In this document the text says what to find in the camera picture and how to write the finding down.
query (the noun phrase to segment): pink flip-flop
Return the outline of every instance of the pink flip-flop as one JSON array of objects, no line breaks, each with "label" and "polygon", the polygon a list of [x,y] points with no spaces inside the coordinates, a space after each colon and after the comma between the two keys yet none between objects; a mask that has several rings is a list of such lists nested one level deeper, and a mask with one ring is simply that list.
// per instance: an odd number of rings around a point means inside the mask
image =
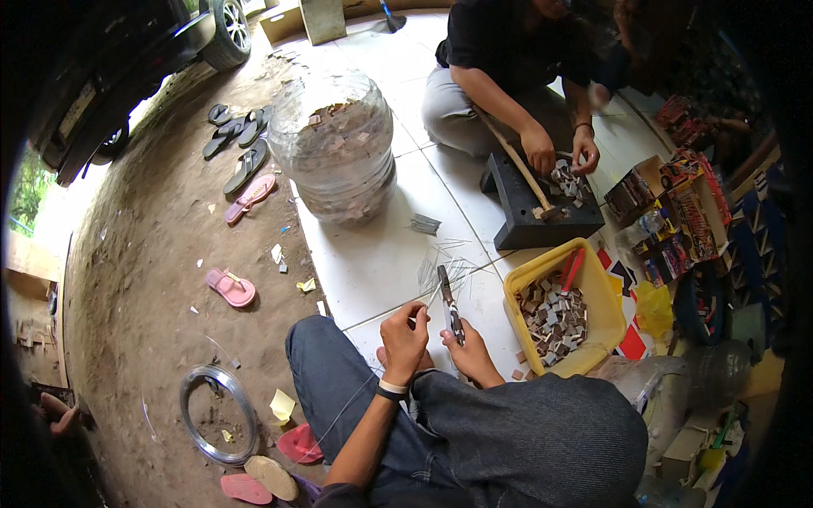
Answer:
[{"label": "pink flip-flop", "polygon": [[263,483],[246,473],[221,476],[220,488],[229,497],[242,499],[255,505],[267,505],[274,501],[273,494],[268,492]]},{"label": "pink flip-flop", "polygon": [[257,289],[247,279],[235,276],[231,268],[220,271],[212,268],[206,274],[206,283],[220,293],[231,306],[245,307],[257,296]]},{"label": "pink flip-flop", "polygon": [[229,226],[233,226],[238,220],[250,211],[254,204],[261,202],[276,187],[276,176],[262,175],[254,179],[246,187],[246,191],[223,213],[223,218]]},{"label": "pink flip-flop", "polygon": [[323,457],[309,423],[287,431],[276,442],[276,447],[285,457],[299,464],[311,464]]}]

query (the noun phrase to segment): broom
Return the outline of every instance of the broom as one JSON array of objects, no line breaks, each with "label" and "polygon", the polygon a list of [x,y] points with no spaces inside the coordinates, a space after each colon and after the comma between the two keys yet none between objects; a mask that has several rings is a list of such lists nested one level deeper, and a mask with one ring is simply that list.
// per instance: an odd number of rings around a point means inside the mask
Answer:
[{"label": "broom", "polygon": [[398,30],[403,28],[403,26],[407,23],[407,17],[393,16],[392,14],[390,14],[389,8],[387,7],[387,4],[384,3],[384,0],[378,1],[381,4],[381,9],[384,10],[384,14],[387,15],[387,28],[389,28],[389,31],[392,33],[396,33]]}]

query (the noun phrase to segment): water bottle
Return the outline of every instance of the water bottle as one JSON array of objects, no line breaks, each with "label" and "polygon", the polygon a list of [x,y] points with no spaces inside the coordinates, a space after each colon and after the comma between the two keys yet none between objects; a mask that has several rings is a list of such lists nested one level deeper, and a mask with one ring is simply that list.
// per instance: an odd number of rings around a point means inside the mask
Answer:
[{"label": "water bottle", "polygon": [[648,211],[634,223],[615,234],[615,248],[619,252],[632,254],[635,245],[660,231],[665,223],[660,210]]}]

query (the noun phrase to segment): wheel rim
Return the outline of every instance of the wheel rim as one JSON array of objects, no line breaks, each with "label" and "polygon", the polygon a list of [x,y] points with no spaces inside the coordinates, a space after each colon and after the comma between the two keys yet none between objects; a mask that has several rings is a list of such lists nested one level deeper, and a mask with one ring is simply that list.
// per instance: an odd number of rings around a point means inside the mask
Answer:
[{"label": "wheel rim", "polygon": [[241,12],[231,2],[223,4],[223,14],[226,24],[226,31],[228,36],[232,38],[234,45],[243,51],[248,50],[249,45],[249,31],[246,27],[245,20],[241,17]]},{"label": "wheel rim", "polygon": [[113,132],[113,135],[110,136],[109,138],[107,138],[107,141],[103,142],[102,144],[104,146],[114,145],[119,140],[120,137],[121,137],[121,129],[117,130],[116,132]]}]

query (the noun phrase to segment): dirt ground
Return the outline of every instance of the dirt ground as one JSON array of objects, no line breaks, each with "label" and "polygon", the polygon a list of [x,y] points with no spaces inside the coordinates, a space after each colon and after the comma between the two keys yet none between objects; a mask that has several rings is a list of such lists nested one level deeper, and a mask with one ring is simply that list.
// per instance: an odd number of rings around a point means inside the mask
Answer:
[{"label": "dirt ground", "polygon": [[[254,48],[245,66],[217,74],[198,63],[165,83],[74,233],[66,280],[67,365],[72,387],[98,424],[90,440],[113,492],[109,506],[241,504],[222,494],[224,470],[204,458],[180,419],[181,378],[215,356],[224,366],[239,358],[236,375],[260,422],[260,453],[292,464],[272,447],[282,431],[272,425],[269,403],[276,389],[296,397],[285,334],[315,314],[324,295],[320,289],[303,295],[296,287],[316,274],[288,201],[287,179],[278,176],[277,191],[230,228],[222,188],[244,150],[233,141],[209,162],[201,154],[214,131],[209,109],[216,103],[246,109],[273,103],[290,65],[269,59],[261,28],[256,20],[250,25]],[[272,172],[270,162],[259,174]],[[281,232],[284,226],[291,229]],[[288,275],[272,261],[276,243]],[[253,282],[256,301],[244,310],[232,308],[204,282],[211,267],[231,267]],[[217,399],[203,385],[189,405],[213,445],[229,452],[241,448],[246,421],[231,397]],[[298,404],[287,428],[303,421]],[[235,442],[226,444],[222,430]],[[324,477],[320,465],[291,471],[317,482]]]}]

